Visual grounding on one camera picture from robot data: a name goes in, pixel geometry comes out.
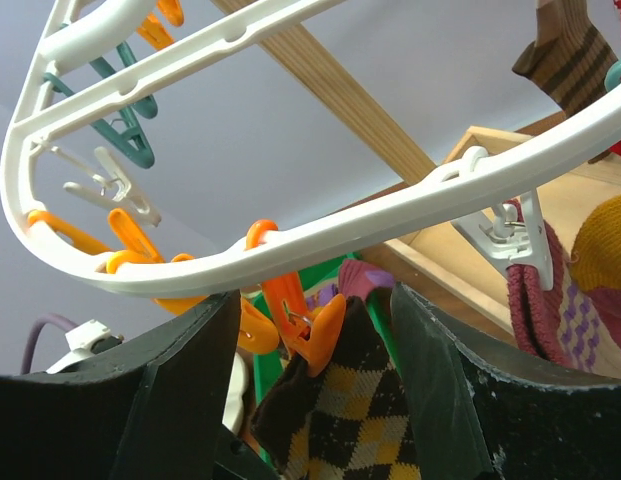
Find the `cable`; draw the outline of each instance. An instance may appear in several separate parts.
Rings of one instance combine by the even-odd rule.
[[[34,351],[37,347],[39,335],[41,334],[41,330],[43,329],[43,327],[47,324],[54,325],[66,333],[79,326],[72,320],[69,320],[61,315],[57,315],[56,313],[48,313],[37,318],[37,320],[34,322],[34,325],[32,326],[32,329],[30,330],[30,335],[28,335],[28,342],[26,343],[26,348],[23,352],[23,360],[21,361],[21,375],[30,373],[30,369],[32,368],[32,359],[34,358]]]

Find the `wooden frame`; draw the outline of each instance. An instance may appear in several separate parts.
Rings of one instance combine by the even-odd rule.
[[[471,146],[491,154],[532,138],[520,133],[471,127],[445,162],[460,158]],[[538,189],[544,218],[569,252],[583,221],[605,200],[621,194],[621,158],[582,165]],[[419,272],[512,333],[505,279],[467,243],[449,222],[386,242]]]

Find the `argyle pattern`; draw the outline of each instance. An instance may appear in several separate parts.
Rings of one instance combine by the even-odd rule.
[[[418,479],[403,385],[365,305],[348,300],[332,360],[317,378],[295,356],[252,433],[290,480]]]

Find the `white plastic drying rack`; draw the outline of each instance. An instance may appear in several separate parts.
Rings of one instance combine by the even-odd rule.
[[[121,72],[51,105],[44,73],[67,73],[112,50],[141,24],[156,0],[106,0],[79,18],[85,0],[57,0],[34,54],[1,157],[1,200],[10,227],[41,261],[95,287],[123,295],[177,298],[254,285],[337,255],[446,222],[493,205],[572,170],[621,139],[621,85],[552,130],[495,157],[438,167],[413,187],[287,231],[244,251],[191,261],[125,264],[103,272],[111,253],[87,255],[43,222],[33,182],[41,144],[99,118],[322,12],[342,0],[259,0]],[[62,23],[69,26],[59,30]]]

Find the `orange clothespin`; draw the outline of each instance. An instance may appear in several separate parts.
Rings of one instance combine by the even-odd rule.
[[[183,25],[183,10],[179,0],[159,0],[157,4],[161,14],[175,27]]]
[[[106,271],[114,274],[124,263],[163,263],[163,257],[152,240],[125,210],[117,208],[108,215],[108,223],[114,234],[127,250],[114,253],[106,262]],[[187,253],[180,253],[172,262],[193,260]],[[153,301],[173,315],[181,315],[201,303],[207,295],[188,298],[154,298]],[[241,298],[241,324],[239,326],[239,347],[265,355],[279,345],[279,332],[274,324],[244,298]]]
[[[246,248],[256,248],[267,231],[278,229],[271,220],[255,222],[246,236]],[[297,272],[266,280],[261,289],[288,352],[301,355],[308,362],[308,376],[316,377],[336,347],[346,313],[345,297],[338,294],[325,307],[310,312]]]
[[[141,26],[137,28],[137,33],[157,50],[162,50],[174,43],[174,39],[154,13],[146,17]]]
[[[88,255],[99,255],[100,253],[110,252],[110,248],[101,243],[96,238],[79,230],[60,219],[56,215],[45,210],[33,210],[28,214],[28,225],[32,226],[37,222],[46,223],[55,233],[64,235],[72,245]]]

